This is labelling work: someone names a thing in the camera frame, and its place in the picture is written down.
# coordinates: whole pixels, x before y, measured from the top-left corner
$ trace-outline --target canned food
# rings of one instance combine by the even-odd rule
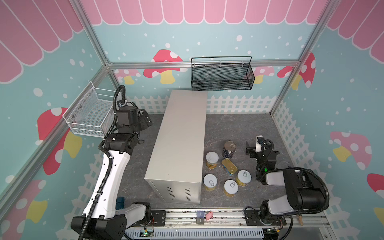
[[[224,168],[224,170],[229,174],[229,176],[233,176],[237,172],[237,167],[229,160],[229,158],[224,159],[221,161],[221,164]]]
[[[214,169],[217,166],[217,161],[218,161],[218,154],[215,152],[209,152],[205,156],[206,162],[205,164],[209,169]]]
[[[236,150],[236,144],[232,141],[227,141],[224,143],[223,157],[232,158]]]
[[[235,181],[227,180],[224,183],[224,194],[227,197],[233,197],[237,193],[238,190],[239,190],[239,186],[237,185],[237,183]]]
[[[251,174],[248,171],[240,170],[237,173],[236,182],[239,186],[245,187],[251,181],[251,179]]]
[[[213,174],[207,174],[205,175],[203,182],[207,191],[213,191],[217,185],[217,178]]]

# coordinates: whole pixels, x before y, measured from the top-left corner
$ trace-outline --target white wire mesh basket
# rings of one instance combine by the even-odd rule
[[[113,122],[115,91],[95,88],[90,82],[63,114],[74,134],[104,137]]]

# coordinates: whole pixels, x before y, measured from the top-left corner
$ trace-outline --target black wire mesh basket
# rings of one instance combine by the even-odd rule
[[[251,90],[255,81],[251,60],[250,56],[191,58],[192,90]]]

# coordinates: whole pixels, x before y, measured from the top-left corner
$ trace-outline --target mushroom illustration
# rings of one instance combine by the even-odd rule
[[[260,84],[263,82],[263,76],[273,76],[275,69],[273,67],[255,67],[253,68],[255,75],[255,82],[253,84]]]
[[[124,79],[124,83],[126,85],[135,84],[135,81],[132,79],[132,76],[140,77],[141,74],[137,69],[116,69],[114,71],[119,83],[122,83]]]
[[[370,173],[367,176],[368,185],[375,193],[384,198],[384,176],[379,174]]]
[[[280,70],[277,73],[277,76],[279,78],[287,77],[292,71],[292,69],[293,67],[287,66],[282,70]],[[299,71],[299,74],[293,80],[291,85],[292,89],[296,91],[299,89],[299,83],[301,79],[304,80],[305,86],[309,88],[312,85],[315,71],[316,71],[316,60],[315,60],[314,54],[310,53],[304,65],[302,66],[301,70]]]
[[[37,119],[39,140],[36,141],[36,144],[40,144],[48,136],[57,122],[61,119],[61,114],[64,113],[65,110],[66,108],[53,108],[40,115]],[[80,151],[82,143],[83,139],[75,136],[68,129],[43,163],[45,174],[54,174],[59,169],[64,149],[69,153],[71,158],[75,158]]]
[[[33,180],[26,187],[6,219],[1,223],[3,240],[19,240],[24,231],[25,220],[38,223],[47,209],[47,201],[34,201],[44,188],[46,180]]]
[[[183,61],[176,53],[161,49],[151,60],[152,62],[180,62]],[[171,84],[175,82],[175,78],[172,75],[172,71],[186,72],[186,68],[159,68],[159,69],[145,69],[144,76],[147,78],[153,78],[157,75],[161,75],[160,83]]]
[[[341,162],[345,162],[348,157],[353,156],[358,167],[364,170],[368,167],[372,158],[371,144],[364,135],[349,132],[331,132],[332,141],[339,144],[339,148],[333,149],[333,153]]]

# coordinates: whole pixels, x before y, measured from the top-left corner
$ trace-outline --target gray tabletop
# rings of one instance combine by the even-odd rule
[[[285,194],[284,187],[266,186],[257,182],[255,180],[256,160],[245,155],[245,142],[248,141],[250,146],[255,146],[256,135],[263,135],[265,139],[273,141],[275,150],[280,151],[276,167],[292,166],[291,159],[271,116],[269,114],[207,114],[202,178],[208,173],[214,174],[217,177],[218,186],[213,191],[207,191],[204,184],[202,185],[200,205],[162,202],[144,180],[163,115],[151,115],[150,117],[153,126],[140,133],[140,139],[144,139],[145,143],[135,147],[121,179],[118,196],[125,197],[126,207],[136,201],[149,202],[153,209],[259,207],[263,200],[275,199]],[[229,140],[234,141],[237,145],[231,161],[239,170],[247,170],[252,175],[251,182],[245,187],[239,187],[239,191],[234,197],[224,195],[223,185],[228,179],[234,180],[236,174],[230,177],[221,164],[212,170],[205,165],[205,155],[211,151],[219,155],[219,163],[221,162],[223,145]]]

